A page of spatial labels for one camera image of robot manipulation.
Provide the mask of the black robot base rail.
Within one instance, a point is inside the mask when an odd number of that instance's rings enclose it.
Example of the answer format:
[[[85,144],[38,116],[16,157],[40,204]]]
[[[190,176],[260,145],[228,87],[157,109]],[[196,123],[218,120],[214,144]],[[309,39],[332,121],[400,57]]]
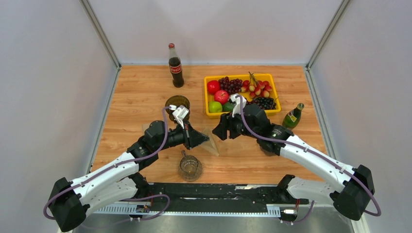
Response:
[[[97,214],[152,216],[275,217],[287,221],[297,216],[307,199],[297,200],[276,185],[214,183],[150,183],[144,201],[118,201]]]

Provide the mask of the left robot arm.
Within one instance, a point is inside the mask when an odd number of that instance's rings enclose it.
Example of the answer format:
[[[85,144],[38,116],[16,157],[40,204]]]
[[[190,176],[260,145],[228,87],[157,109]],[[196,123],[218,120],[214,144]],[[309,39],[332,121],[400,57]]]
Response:
[[[132,197],[145,200],[149,188],[136,179],[139,171],[158,159],[161,150],[178,145],[190,150],[207,141],[209,137],[188,121],[175,129],[168,129],[164,121],[154,121],[137,142],[109,164],[71,181],[65,177],[57,180],[44,215],[55,220],[62,232],[69,232],[102,207]]]

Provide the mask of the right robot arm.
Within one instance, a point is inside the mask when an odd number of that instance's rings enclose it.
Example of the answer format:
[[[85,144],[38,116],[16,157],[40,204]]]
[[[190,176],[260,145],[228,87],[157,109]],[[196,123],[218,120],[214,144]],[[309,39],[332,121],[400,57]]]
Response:
[[[255,104],[235,113],[222,114],[212,132],[221,140],[235,139],[240,135],[255,138],[265,152],[294,161],[323,179],[316,182],[286,175],[277,190],[282,202],[309,199],[330,204],[340,214],[355,221],[360,220],[363,214],[382,214],[374,197],[373,176],[368,167],[353,167],[330,158],[291,130],[271,123]]]

